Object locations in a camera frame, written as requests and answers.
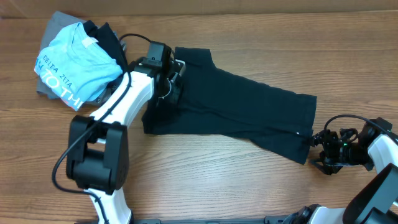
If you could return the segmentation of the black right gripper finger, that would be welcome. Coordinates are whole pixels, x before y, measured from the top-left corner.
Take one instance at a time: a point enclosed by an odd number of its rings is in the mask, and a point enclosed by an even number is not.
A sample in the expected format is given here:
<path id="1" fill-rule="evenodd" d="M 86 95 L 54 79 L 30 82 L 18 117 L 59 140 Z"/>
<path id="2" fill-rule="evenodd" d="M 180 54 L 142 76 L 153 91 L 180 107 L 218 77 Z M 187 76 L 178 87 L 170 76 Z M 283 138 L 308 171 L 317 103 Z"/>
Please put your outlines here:
<path id="1" fill-rule="evenodd" d="M 325 175 L 337 174 L 343 168 L 341 165 L 329 164 L 327 161 L 322 159 L 312 159 L 309 163 Z"/>
<path id="2" fill-rule="evenodd" d="M 315 147 L 319 144 L 323 144 L 326 136 L 330 133 L 329 130 L 322 130 L 319 133 L 312 136 L 309 140 L 309 145 Z"/>

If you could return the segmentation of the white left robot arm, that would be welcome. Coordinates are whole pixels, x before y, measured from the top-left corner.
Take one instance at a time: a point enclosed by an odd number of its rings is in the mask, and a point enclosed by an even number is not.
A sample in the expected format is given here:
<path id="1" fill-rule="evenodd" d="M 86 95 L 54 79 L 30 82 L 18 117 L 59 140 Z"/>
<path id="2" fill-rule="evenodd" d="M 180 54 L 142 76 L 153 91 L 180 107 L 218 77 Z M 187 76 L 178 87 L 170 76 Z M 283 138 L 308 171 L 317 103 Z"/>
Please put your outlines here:
<path id="1" fill-rule="evenodd" d="M 90 197 L 98 223 L 134 221 L 123 191 L 129 171 L 128 128 L 151 98 L 177 102 L 186 69 L 182 60 L 171 60 L 166 70 L 159 66 L 141 59 L 103 106 L 70 124 L 67 176 Z"/>

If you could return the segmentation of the dark teal t-shirt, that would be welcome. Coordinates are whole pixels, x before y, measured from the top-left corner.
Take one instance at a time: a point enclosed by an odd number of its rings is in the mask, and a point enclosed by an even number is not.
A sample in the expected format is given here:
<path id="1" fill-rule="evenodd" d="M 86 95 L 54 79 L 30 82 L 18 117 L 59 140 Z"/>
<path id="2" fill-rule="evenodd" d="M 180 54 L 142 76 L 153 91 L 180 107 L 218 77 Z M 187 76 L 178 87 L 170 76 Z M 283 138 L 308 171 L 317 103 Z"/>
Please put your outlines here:
<path id="1" fill-rule="evenodd" d="M 298 94 L 233 75 L 213 63 L 208 49 L 177 47 L 186 63 L 176 105 L 148 102 L 146 134 L 220 134 L 248 139 L 299 164 L 307 160 L 317 107 L 316 96 Z"/>

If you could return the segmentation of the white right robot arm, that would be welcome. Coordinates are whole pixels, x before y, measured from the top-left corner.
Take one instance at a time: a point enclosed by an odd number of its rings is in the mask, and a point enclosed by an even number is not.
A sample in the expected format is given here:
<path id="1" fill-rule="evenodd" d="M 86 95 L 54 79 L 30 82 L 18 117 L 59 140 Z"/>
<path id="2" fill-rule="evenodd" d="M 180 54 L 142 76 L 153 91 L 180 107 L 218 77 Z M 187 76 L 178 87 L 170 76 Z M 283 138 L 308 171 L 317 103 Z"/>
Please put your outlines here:
<path id="1" fill-rule="evenodd" d="M 303 207 L 284 223 L 314 224 L 397 224 L 397 138 L 392 133 L 379 135 L 368 147 L 377 176 L 345 208 L 319 205 Z"/>

